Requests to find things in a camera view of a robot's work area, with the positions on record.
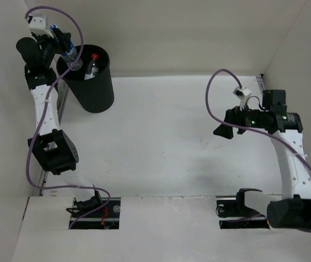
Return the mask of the blue-label clear bottle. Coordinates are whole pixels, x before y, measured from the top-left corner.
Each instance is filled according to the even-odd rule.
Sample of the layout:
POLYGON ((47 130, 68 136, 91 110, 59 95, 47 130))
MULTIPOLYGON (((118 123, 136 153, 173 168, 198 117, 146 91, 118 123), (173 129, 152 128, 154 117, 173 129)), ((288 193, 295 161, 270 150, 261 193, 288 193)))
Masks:
MULTIPOLYGON (((54 29, 54 28, 58 28, 58 26, 57 26, 56 24, 51 24, 51 25, 50 25, 50 30, 52 31, 53 34, 54 34, 54 32, 53 32, 53 29, 54 29)), ((71 50, 70 50, 70 52, 60 53, 62 59, 65 61, 66 65, 67 65, 68 67, 71 67, 71 65, 74 63, 74 61, 75 61, 75 60, 77 59, 77 57, 78 57, 78 52, 77 52, 77 50, 76 50, 76 48, 75 48, 75 46, 74 46, 72 40, 71 40, 71 43, 70 43, 70 44, 71 44, 71 50)))

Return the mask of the red-capped red-label bottle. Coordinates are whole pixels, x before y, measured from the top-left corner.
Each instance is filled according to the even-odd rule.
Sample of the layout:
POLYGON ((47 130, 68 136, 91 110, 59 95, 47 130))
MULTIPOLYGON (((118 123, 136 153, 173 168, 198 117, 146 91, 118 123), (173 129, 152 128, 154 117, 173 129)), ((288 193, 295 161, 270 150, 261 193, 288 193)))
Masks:
POLYGON ((99 55, 97 53, 91 54, 91 60, 86 68, 84 80, 92 79, 98 75, 99 73, 98 58, 99 55))

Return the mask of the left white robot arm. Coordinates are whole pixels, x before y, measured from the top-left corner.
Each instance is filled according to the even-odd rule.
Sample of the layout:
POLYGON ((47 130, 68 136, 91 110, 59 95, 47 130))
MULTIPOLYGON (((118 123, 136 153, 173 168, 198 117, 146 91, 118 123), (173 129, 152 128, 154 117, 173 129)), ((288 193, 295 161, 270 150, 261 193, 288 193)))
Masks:
POLYGON ((36 128, 28 139, 26 178, 32 187, 42 189, 30 176, 32 156, 44 171, 54 175, 74 171, 79 161, 73 142, 59 125, 56 86, 60 78, 50 66, 56 54, 70 51, 73 46, 70 33, 57 27, 32 29, 31 34, 20 39, 16 48, 26 63, 25 79, 35 103, 36 128))

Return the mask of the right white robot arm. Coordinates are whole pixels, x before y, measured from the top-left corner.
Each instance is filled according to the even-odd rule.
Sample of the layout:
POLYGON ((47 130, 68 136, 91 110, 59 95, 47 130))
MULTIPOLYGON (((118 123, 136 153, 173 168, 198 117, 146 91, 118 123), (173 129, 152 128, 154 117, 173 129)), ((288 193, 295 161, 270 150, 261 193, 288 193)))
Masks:
POLYGON ((273 228, 311 232, 311 178, 305 166, 299 114, 287 111, 284 90, 263 91, 262 104, 256 110, 248 107, 252 96, 249 89, 238 87, 233 93, 240 99, 240 105, 226 111, 224 122, 213 133, 232 139, 232 129, 236 127, 238 134, 254 130, 269 136, 282 178, 280 200, 257 189, 243 188, 237 193, 235 212, 246 216, 254 210, 266 216, 273 228))

